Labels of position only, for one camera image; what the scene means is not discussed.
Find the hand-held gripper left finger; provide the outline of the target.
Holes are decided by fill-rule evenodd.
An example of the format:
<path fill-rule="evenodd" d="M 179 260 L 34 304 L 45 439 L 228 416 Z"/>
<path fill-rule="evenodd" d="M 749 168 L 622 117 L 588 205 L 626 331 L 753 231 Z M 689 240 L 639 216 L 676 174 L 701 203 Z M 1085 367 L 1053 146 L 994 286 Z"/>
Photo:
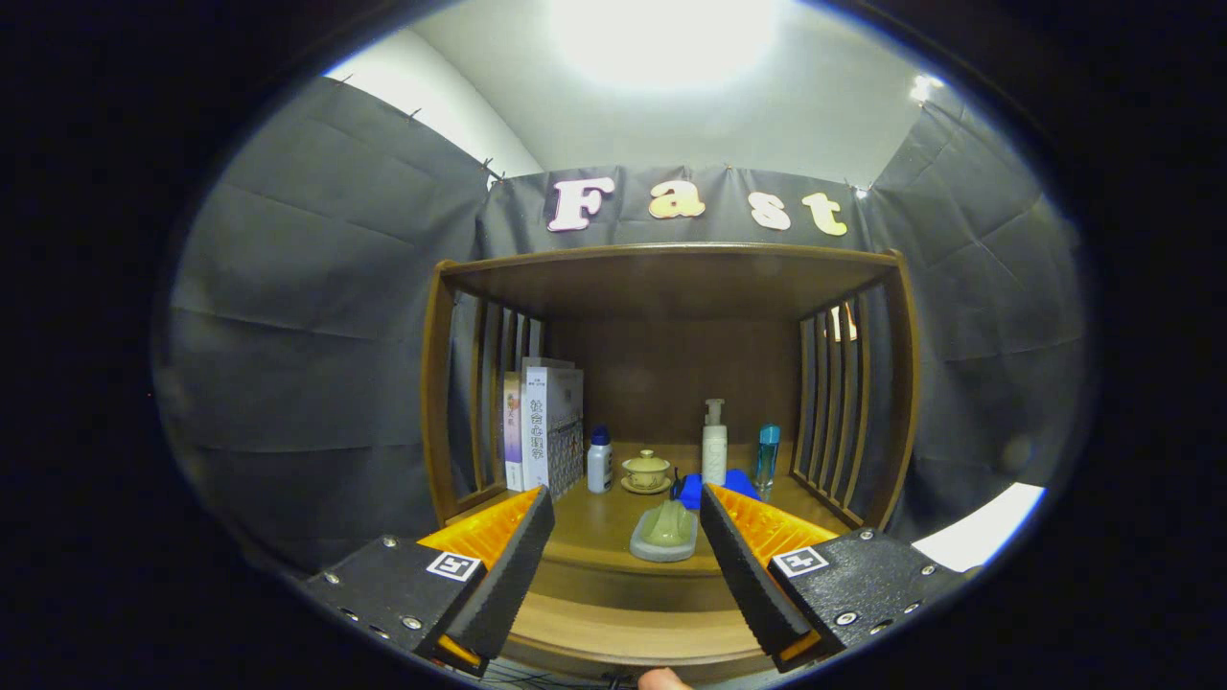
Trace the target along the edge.
<path fill-rule="evenodd" d="M 483 676 L 503 654 L 548 537 L 536 487 L 432 534 L 379 537 L 302 581 L 302 595 L 398 656 Z"/>

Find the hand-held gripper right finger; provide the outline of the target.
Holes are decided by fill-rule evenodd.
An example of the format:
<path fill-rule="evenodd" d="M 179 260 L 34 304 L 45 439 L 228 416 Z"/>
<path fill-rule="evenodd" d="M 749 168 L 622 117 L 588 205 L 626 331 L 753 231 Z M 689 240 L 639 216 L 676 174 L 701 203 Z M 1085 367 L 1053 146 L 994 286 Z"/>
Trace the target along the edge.
<path fill-rule="evenodd" d="M 778 672 L 879 638 L 971 576 L 870 527 L 837 537 L 713 484 L 699 524 L 750 632 Z"/>

